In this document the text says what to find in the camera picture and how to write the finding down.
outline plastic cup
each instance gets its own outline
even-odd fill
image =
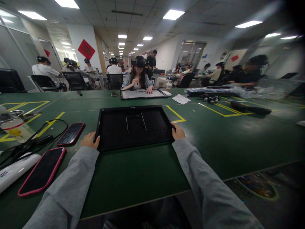
[[[167,83],[165,90],[169,92],[171,90],[171,88],[172,88],[172,84],[171,83]]]

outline red decoration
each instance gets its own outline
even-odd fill
[[[44,49],[44,51],[45,51],[45,53],[47,54],[47,57],[49,58],[50,52],[49,52],[49,51],[46,51],[45,49]]]
[[[237,59],[239,59],[238,55],[233,56],[233,57],[231,58],[231,61],[234,62],[234,61],[236,61]]]
[[[89,60],[91,59],[91,57],[93,56],[93,54],[95,53],[94,48],[91,47],[90,44],[88,44],[87,41],[85,41],[85,39],[82,41],[82,43],[80,43],[80,46],[78,48],[78,51],[84,55],[84,57],[88,58]]]

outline light blue jacket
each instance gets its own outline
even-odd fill
[[[150,79],[148,78],[148,76],[145,74],[146,76],[146,88],[147,89],[148,87],[150,86],[153,86],[153,83],[150,81]],[[130,85],[130,78],[131,78],[131,75],[130,74],[127,74],[125,80],[124,80],[124,83],[121,87],[121,90],[124,88],[124,87],[127,87],[128,85]]]

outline phone screen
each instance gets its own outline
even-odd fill
[[[73,123],[56,143],[57,145],[71,144],[75,141],[79,131],[83,128],[83,123]]]
[[[36,168],[28,177],[28,180],[24,183],[24,186],[19,191],[19,193],[23,194],[43,188],[47,184],[56,166],[56,163],[60,159],[60,156],[64,150],[65,149],[61,147],[47,151],[42,156]]]

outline black tray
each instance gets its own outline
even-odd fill
[[[174,141],[162,105],[100,109],[95,139],[99,135],[100,152]]]

